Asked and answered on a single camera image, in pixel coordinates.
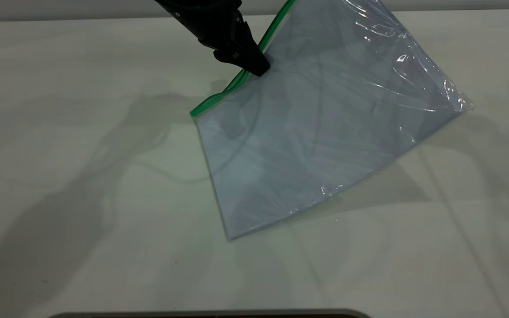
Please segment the table surface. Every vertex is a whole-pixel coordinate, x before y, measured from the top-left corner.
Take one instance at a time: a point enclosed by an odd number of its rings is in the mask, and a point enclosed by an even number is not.
[[[174,19],[0,23],[0,318],[509,317],[509,10],[396,16],[475,110],[362,185],[232,242],[188,111],[236,67]],[[255,38],[272,18],[247,18]]]

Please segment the plastic zipper bag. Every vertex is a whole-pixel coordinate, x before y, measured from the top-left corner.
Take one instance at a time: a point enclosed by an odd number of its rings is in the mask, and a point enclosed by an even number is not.
[[[378,0],[289,0],[259,46],[266,74],[242,71],[190,113],[231,239],[349,189],[472,107]]]

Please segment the wall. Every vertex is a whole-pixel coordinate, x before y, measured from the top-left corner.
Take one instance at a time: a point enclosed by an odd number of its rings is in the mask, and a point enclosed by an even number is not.
[[[274,14],[285,0],[243,0],[242,13]],[[390,10],[509,8],[509,0],[384,0]],[[2,20],[55,20],[164,16],[153,0],[0,0]]]

